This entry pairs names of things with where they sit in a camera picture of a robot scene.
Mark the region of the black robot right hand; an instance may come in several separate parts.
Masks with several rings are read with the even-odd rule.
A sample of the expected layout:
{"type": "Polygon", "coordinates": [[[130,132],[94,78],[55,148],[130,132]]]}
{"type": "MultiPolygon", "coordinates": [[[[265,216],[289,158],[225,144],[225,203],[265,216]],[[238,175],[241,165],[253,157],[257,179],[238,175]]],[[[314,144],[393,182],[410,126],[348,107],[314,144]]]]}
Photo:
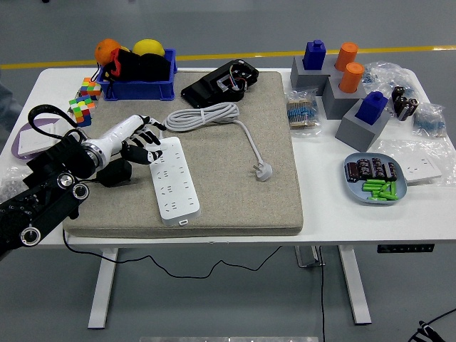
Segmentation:
{"type": "Polygon", "coordinates": [[[409,338],[409,341],[432,341],[432,342],[445,342],[443,339],[428,323],[419,321],[419,328],[409,338]]]}

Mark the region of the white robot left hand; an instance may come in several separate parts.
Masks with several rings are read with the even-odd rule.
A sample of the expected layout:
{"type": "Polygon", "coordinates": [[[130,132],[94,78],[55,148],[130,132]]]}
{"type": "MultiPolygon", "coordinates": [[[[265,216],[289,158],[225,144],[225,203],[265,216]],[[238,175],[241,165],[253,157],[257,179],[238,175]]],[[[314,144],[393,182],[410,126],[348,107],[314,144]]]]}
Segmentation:
{"type": "Polygon", "coordinates": [[[92,140],[91,144],[95,146],[95,153],[100,157],[99,166],[107,166],[111,156],[120,152],[122,142],[134,135],[145,133],[147,138],[144,140],[159,145],[160,141],[156,139],[156,135],[148,129],[147,125],[152,125],[161,131],[166,130],[166,127],[154,118],[144,115],[131,115],[109,129],[100,138],[92,140]]]}

